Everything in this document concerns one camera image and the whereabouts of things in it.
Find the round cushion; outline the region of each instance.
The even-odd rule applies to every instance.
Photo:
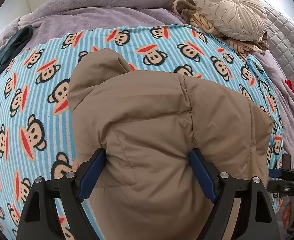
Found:
[[[267,28],[267,14],[259,0],[194,0],[197,9],[224,35],[253,41]]]

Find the woven rope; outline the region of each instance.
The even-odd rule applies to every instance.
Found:
[[[179,2],[182,2],[185,5],[190,7],[189,11],[191,12],[191,17],[189,19],[187,19],[187,17],[184,17],[184,15],[182,16],[178,13],[177,4]],[[243,41],[234,40],[230,37],[226,37],[224,34],[218,31],[205,17],[203,17],[194,5],[187,2],[186,0],[175,0],[173,3],[173,12],[176,15],[182,17],[188,24],[196,28],[199,28],[208,34],[212,34],[217,38],[221,38],[229,46],[233,47],[236,52],[244,53],[245,51],[250,51],[250,50],[258,52],[258,53],[266,52],[265,50],[260,49],[258,46],[254,44],[249,44]]]

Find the silver bolt head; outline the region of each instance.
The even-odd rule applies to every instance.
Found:
[[[260,178],[258,178],[258,177],[253,177],[253,182],[255,182],[255,183],[260,183]]]
[[[229,174],[223,171],[222,173],[220,173],[220,177],[227,179],[229,177]]]
[[[73,171],[67,172],[67,174],[66,174],[66,177],[67,177],[68,179],[71,179],[71,178],[73,178],[74,176],[75,176],[75,173],[74,173]]]
[[[40,183],[43,180],[43,177],[39,176],[35,179],[36,183]]]

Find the beige puffer jacket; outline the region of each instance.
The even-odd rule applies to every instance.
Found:
[[[131,71],[117,52],[86,55],[69,84],[79,162],[107,163],[90,203],[107,240],[196,239],[212,208],[189,165],[197,147],[235,178],[266,184],[272,119],[242,94],[178,73]],[[230,239],[238,201],[224,238]]]

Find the striped fabric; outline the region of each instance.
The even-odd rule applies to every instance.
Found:
[[[0,75],[0,228],[8,239],[15,239],[34,179],[57,179],[79,167],[66,97],[69,78],[83,56],[103,48],[121,54],[133,70],[177,72],[243,93],[274,119],[266,164],[281,166],[283,128],[277,99],[253,56],[237,55],[227,44],[189,25],[67,34],[26,49]],[[274,197],[277,209],[281,200]],[[57,209],[66,238],[73,239],[58,201]],[[100,232],[87,202],[84,209]]]

